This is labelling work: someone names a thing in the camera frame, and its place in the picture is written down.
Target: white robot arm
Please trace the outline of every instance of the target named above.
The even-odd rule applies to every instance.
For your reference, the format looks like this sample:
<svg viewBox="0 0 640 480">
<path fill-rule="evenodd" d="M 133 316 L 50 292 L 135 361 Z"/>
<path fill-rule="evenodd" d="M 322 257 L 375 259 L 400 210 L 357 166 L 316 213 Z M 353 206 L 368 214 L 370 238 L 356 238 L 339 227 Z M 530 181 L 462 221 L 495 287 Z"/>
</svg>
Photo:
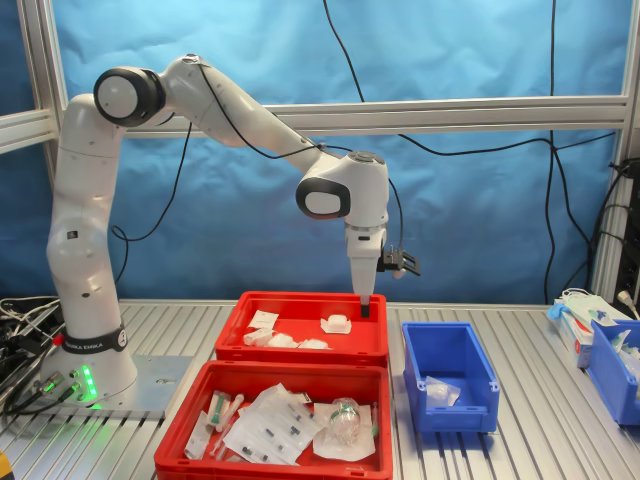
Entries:
<svg viewBox="0 0 640 480">
<path fill-rule="evenodd" d="M 369 314 L 388 219 L 387 166 L 378 155 L 323 152 L 197 55 L 176 59 L 161 74 L 114 68 L 98 79 L 93 95 L 73 98 L 65 113 L 47 246 L 65 337 L 63 348 L 43 363 L 42 375 L 76 378 L 78 404 L 119 393 L 136 378 L 107 226 L 126 129 L 160 123 L 173 112 L 224 145 L 266 148 L 278 154 L 266 156 L 286 158 L 303 173 L 297 204 L 313 218 L 344 217 L 353 289 L 362 315 Z"/>
</svg>

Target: green tube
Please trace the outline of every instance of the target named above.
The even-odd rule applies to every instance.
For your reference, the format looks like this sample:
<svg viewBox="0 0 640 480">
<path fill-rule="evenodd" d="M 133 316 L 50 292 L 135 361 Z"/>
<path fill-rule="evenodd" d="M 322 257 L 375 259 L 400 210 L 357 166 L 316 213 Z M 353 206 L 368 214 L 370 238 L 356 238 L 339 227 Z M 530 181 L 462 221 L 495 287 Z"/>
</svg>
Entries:
<svg viewBox="0 0 640 480">
<path fill-rule="evenodd" d="M 214 425 L 220 422 L 220 410 L 222 410 L 222 405 L 224 404 L 224 395 L 220 394 L 218 397 L 218 403 L 216 404 L 216 409 L 213 412 L 213 418 L 211 418 L 211 423 Z"/>
</svg>

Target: red plastic bin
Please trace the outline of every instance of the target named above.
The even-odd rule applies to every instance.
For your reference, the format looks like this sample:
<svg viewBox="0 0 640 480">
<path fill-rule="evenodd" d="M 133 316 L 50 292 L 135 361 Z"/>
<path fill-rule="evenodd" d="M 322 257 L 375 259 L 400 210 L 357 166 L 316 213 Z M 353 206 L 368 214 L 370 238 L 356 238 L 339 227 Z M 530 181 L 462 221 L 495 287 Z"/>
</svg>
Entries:
<svg viewBox="0 0 640 480">
<path fill-rule="evenodd" d="M 246 346 L 243 337 L 256 310 L 277 313 L 273 327 L 296 342 L 317 338 L 331 350 Z M 346 315 L 348 335 L 327 334 L 320 319 Z M 229 316 L 216 342 L 219 360 L 255 362 L 377 365 L 386 367 L 387 303 L 382 295 L 371 296 L 369 318 L 360 317 L 360 297 L 350 293 L 246 292 Z"/>
<path fill-rule="evenodd" d="M 358 462 L 343 462 L 313 454 L 313 445 L 300 455 L 299 466 L 217 462 L 208 455 L 217 435 L 212 436 L 202 460 L 189 460 L 184 448 L 202 410 L 214 390 L 235 397 L 239 393 L 253 401 L 263 390 L 282 383 L 289 391 L 306 392 L 314 402 L 331 403 L 351 397 L 362 405 L 378 402 L 379 434 L 376 452 Z M 380 367 L 331 365 L 282 365 L 276 363 L 213 361 L 203 365 L 154 460 L 159 480 L 240 479 L 389 479 L 393 477 L 391 413 L 387 370 Z"/>
</svg>

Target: blue storage bin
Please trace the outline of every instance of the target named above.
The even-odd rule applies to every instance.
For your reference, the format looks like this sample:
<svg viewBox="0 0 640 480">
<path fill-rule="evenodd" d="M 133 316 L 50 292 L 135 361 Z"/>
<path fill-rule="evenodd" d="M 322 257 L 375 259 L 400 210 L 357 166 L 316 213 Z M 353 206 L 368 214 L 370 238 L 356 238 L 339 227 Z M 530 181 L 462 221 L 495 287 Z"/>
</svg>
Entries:
<svg viewBox="0 0 640 480">
<path fill-rule="evenodd" d="M 404 381 L 419 432 L 494 432 L 500 387 L 470 323 L 403 323 Z M 453 407 L 429 407 L 425 379 L 460 388 Z"/>
<path fill-rule="evenodd" d="M 640 347 L 640 322 L 616 320 L 615 327 L 593 326 L 591 362 L 587 371 L 613 419 L 620 425 L 640 425 L 640 401 L 636 400 L 638 382 L 624 366 L 611 346 L 618 334 L 631 330 L 625 343 Z"/>
</svg>

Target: slotted metal table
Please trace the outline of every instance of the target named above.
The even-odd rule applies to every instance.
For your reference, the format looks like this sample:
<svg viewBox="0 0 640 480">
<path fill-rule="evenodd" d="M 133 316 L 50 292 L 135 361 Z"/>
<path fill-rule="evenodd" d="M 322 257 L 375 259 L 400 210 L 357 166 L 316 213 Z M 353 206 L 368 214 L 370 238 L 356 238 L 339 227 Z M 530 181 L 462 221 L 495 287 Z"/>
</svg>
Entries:
<svg viewBox="0 0 640 480">
<path fill-rule="evenodd" d="M 153 454 L 233 301 L 124 300 L 122 318 L 137 354 L 189 355 L 194 365 L 164 421 L 37 415 L 2 424 L 0 450 L 16 478 L 155 477 Z M 544 315 L 522 305 L 388 304 L 394 478 L 414 480 L 640 479 L 640 429 L 611 419 L 586 373 Z M 471 322 L 501 386 L 490 435 L 416 435 L 402 378 L 402 321 Z"/>
</svg>

